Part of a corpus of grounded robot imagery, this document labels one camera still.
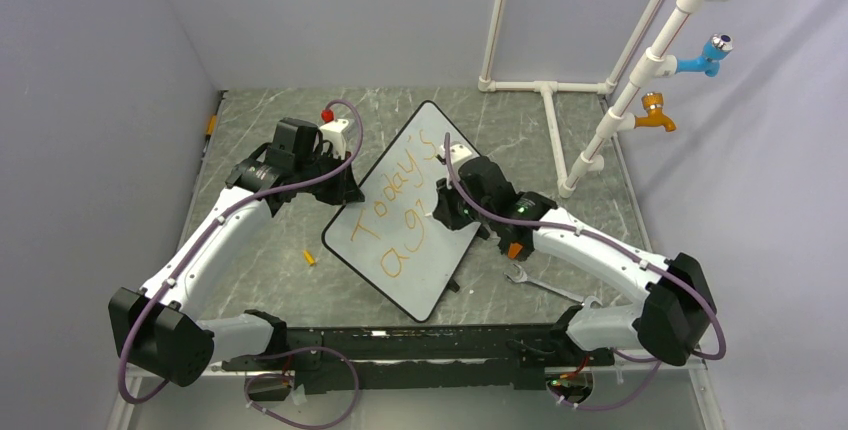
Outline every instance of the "yellow marker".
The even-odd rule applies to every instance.
[[[218,120],[217,115],[212,115],[212,118],[209,119],[209,123],[206,125],[206,136],[211,136],[212,132],[215,131],[215,122]]]
[[[303,258],[306,259],[306,263],[308,263],[310,267],[315,265],[315,257],[313,257],[311,253],[309,253],[309,250],[303,251]]]

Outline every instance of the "white pvc pipe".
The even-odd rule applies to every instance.
[[[645,6],[642,16],[639,17],[639,22],[636,24],[636,28],[634,28],[633,33],[630,34],[630,40],[627,41],[627,45],[624,46],[624,50],[622,50],[621,55],[618,57],[615,67],[613,67],[612,72],[610,72],[610,76],[606,80],[607,86],[615,88],[618,84],[621,74],[624,73],[625,67],[627,67],[630,60],[633,58],[633,54],[636,52],[636,47],[642,43],[642,38],[644,38],[645,33],[648,31],[648,27],[653,22],[657,11],[664,1],[665,0],[648,1],[648,5]]]
[[[663,25],[662,30],[654,39],[654,43],[645,50],[645,54],[639,59],[639,62],[630,72],[627,86],[622,90],[621,95],[610,108],[598,128],[595,130],[595,135],[589,142],[589,145],[580,152],[580,155],[574,161],[571,168],[571,173],[565,183],[565,194],[567,197],[574,192],[577,187],[577,182],[589,171],[592,166],[592,158],[598,153],[601,145],[607,141],[616,129],[615,122],[623,120],[622,115],[627,111],[627,107],[636,98],[637,92],[647,85],[656,74],[657,70],[663,64],[663,57],[671,46],[672,41],[680,33],[686,20],[689,16],[695,13],[705,0],[677,0],[675,2],[674,11],[669,16],[668,20]]]
[[[141,389],[142,377],[133,376],[127,378],[127,388],[133,396],[138,395]],[[130,428],[135,405],[127,403],[120,395],[115,395],[115,403],[112,405],[112,413],[106,423],[106,430],[127,430]]]
[[[559,125],[556,121],[556,108],[554,108],[553,89],[550,85],[543,84],[539,88],[542,100],[545,104],[545,118],[548,120],[548,134],[551,137],[551,149],[554,152],[554,165],[557,172],[557,191],[560,196],[565,195],[565,181],[568,173],[565,170],[565,155],[562,153],[562,141],[559,137]]]
[[[558,92],[584,92],[606,95],[612,92],[612,87],[606,83],[557,83]]]
[[[486,39],[486,53],[483,55],[483,69],[480,71],[480,82],[488,82],[492,78],[492,62],[495,57],[495,47],[498,43],[498,33],[501,29],[506,0],[495,0],[492,9],[492,20],[489,23],[489,36]]]
[[[481,90],[489,92],[538,92],[542,83],[548,82],[498,82],[490,80],[488,84],[481,85]],[[556,85],[556,88],[552,88],[552,90],[557,92],[597,93],[599,95],[609,93],[609,88],[605,83],[550,83]]]

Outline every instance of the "black metal base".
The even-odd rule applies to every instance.
[[[545,367],[576,367],[587,356],[590,366],[614,363],[606,349],[579,355],[558,351],[562,345],[552,340],[550,331],[546,324],[289,328],[288,336],[292,349],[320,344],[354,361],[363,389],[512,385],[540,390],[545,388]],[[223,369],[272,371],[283,364],[241,357],[224,362]],[[290,368],[307,394],[351,388],[347,366],[332,355],[301,354]]]

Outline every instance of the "pvc pipe frame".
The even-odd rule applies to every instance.
[[[660,5],[664,0],[650,0],[642,16],[630,35],[630,39],[621,52],[621,56],[616,62],[613,71],[606,81],[601,83],[562,83],[562,82],[497,82],[491,79],[492,65],[494,61],[495,48],[497,46],[498,35],[502,22],[502,15],[506,0],[495,0],[492,19],[489,24],[489,33],[486,41],[486,51],[483,57],[483,68],[480,72],[480,79],[477,88],[481,92],[497,92],[497,91],[514,91],[514,92],[538,92],[542,95],[542,100],[545,105],[545,117],[548,123],[548,132],[551,139],[551,148],[554,155],[554,164],[557,172],[557,191],[560,196],[568,197],[573,193],[574,189],[569,188],[566,184],[568,173],[565,165],[565,156],[562,151],[562,142],[560,140],[559,125],[556,120],[556,111],[553,103],[553,94],[556,92],[583,92],[596,93],[598,95],[609,95],[615,90],[618,79],[623,72],[624,67],[633,58],[633,53],[636,47],[641,43],[648,30],[648,26],[653,21],[654,16],[659,10]],[[592,162],[586,162],[588,170],[600,170],[603,168],[603,162],[596,159]]]
[[[589,145],[574,161],[574,165],[571,167],[571,174],[566,180],[565,188],[560,191],[560,195],[565,193],[563,196],[568,197],[574,192],[577,182],[591,169],[593,164],[592,159],[600,151],[601,146],[616,132],[618,125],[624,120],[624,113],[627,111],[627,107],[636,98],[639,90],[647,85],[662,67],[665,54],[674,41],[674,38],[680,33],[689,16],[697,12],[704,1],[677,0],[674,11],[665,22],[665,25],[663,25],[654,43],[645,50],[645,54],[630,72],[627,86],[624,87],[621,95],[618,96],[613,106],[604,115],[601,123],[598,124],[598,128]]]

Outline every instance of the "orange faucet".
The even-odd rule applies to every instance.
[[[674,122],[662,113],[662,93],[648,92],[642,97],[642,108],[648,112],[647,117],[636,117],[637,127],[663,127],[666,132],[677,129]]]

